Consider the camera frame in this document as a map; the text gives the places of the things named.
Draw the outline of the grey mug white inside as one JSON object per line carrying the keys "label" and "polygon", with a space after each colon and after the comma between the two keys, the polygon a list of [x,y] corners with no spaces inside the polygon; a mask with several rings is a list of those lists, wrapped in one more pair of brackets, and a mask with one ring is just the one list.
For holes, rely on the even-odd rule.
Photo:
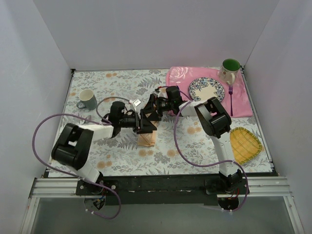
{"label": "grey mug white inside", "polygon": [[76,104],[79,109],[94,110],[97,107],[97,99],[91,89],[84,89],[80,92],[79,102]]}

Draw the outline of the blue floral plate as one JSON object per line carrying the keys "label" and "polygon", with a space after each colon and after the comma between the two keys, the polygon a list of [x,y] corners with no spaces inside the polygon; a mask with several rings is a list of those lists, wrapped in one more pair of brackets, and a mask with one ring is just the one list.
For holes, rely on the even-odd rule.
{"label": "blue floral plate", "polygon": [[206,101],[215,97],[221,102],[225,97],[225,89],[216,79],[197,78],[189,85],[189,95],[193,101]]}

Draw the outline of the orange satin napkin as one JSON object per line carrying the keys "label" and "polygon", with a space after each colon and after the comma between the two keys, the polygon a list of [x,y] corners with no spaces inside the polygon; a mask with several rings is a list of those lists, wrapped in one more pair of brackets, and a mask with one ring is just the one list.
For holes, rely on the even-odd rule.
{"label": "orange satin napkin", "polygon": [[153,147],[156,143],[157,131],[148,134],[140,134],[137,138],[138,146]]}

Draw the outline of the aluminium frame rail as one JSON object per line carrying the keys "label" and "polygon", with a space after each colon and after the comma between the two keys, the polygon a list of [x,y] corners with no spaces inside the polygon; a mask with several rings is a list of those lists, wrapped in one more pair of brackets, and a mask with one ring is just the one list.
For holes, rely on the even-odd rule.
{"label": "aluminium frame rail", "polygon": [[[121,177],[106,179],[108,187],[121,192],[194,192],[225,197],[231,193],[209,188],[204,177]],[[292,192],[286,177],[250,177],[248,186],[239,186],[238,195],[243,196],[249,190],[249,196],[291,196]],[[101,192],[91,192],[89,186],[74,178],[40,178],[35,179],[30,197],[75,197],[94,196]]]}

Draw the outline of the yellow bamboo mat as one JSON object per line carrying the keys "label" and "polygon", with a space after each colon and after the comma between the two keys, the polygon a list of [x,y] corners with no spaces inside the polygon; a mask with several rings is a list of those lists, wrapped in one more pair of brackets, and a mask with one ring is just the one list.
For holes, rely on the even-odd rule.
{"label": "yellow bamboo mat", "polygon": [[249,162],[262,151],[262,144],[259,139],[243,127],[231,130],[230,141],[235,160],[240,165]]}

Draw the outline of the floral mug green inside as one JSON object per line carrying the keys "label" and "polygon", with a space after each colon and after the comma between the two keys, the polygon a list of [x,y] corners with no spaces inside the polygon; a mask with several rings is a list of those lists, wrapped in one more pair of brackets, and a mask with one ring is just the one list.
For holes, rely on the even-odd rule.
{"label": "floral mug green inside", "polygon": [[218,77],[222,82],[233,85],[239,69],[240,63],[235,59],[228,58],[222,62]]}

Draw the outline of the purple fork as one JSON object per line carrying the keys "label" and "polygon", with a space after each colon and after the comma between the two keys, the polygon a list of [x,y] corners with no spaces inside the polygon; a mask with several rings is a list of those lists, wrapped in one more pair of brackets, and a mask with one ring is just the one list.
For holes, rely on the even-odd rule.
{"label": "purple fork", "polygon": [[231,102],[230,115],[233,116],[233,99],[232,99],[233,86],[232,85],[229,85],[229,95],[230,95],[230,102]]}

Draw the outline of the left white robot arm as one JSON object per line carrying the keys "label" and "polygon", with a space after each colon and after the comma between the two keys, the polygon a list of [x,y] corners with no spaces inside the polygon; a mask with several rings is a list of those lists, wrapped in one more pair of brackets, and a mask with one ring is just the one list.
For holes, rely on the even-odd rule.
{"label": "left white robot arm", "polygon": [[104,119],[111,124],[66,124],[52,149],[52,159],[67,166],[78,177],[88,180],[87,189],[93,195],[100,194],[104,184],[101,181],[103,174],[88,160],[92,142],[114,138],[122,128],[132,128],[137,134],[150,134],[157,130],[152,122],[159,121],[161,118],[156,111],[149,115],[146,115],[144,110],[140,110],[139,114],[134,110],[127,112],[123,102],[115,101],[110,113],[106,114]]}

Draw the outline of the pink floral placemat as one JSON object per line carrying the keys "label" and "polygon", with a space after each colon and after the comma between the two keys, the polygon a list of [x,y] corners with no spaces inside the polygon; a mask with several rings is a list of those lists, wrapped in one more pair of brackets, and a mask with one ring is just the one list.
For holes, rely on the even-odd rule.
{"label": "pink floral placemat", "polygon": [[251,117],[253,111],[241,72],[236,75],[232,95],[218,72],[219,69],[205,67],[172,67],[166,75],[166,85],[178,86],[194,101],[216,97],[229,114],[233,113],[231,117]]}

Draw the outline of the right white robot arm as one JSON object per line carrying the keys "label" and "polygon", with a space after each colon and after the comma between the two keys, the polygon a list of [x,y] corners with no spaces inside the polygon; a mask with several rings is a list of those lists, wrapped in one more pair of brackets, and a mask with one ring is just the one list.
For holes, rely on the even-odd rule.
{"label": "right white robot arm", "polygon": [[[167,96],[160,95],[160,88],[156,88],[150,95],[147,104],[141,110],[148,114],[150,121],[160,121],[163,112],[171,111],[175,114],[174,141],[181,157],[196,167],[212,167],[219,165],[220,187],[223,192],[231,194],[238,189],[242,181],[243,169],[234,158],[230,142],[232,120],[220,101],[211,97],[206,101],[185,101],[178,86],[165,86]],[[179,117],[197,116],[202,129],[211,138],[214,144],[218,162],[208,165],[198,165],[190,162],[181,152],[176,138],[176,126]]]}

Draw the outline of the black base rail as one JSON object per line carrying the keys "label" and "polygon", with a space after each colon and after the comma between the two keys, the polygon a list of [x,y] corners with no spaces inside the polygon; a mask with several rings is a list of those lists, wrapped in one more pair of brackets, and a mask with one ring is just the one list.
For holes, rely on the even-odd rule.
{"label": "black base rail", "polygon": [[196,204],[218,205],[218,195],[234,197],[249,193],[246,181],[226,190],[217,174],[105,176],[101,187],[78,181],[76,195],[105,195],[107,205],[117,205],[117,193],[125,204]]}

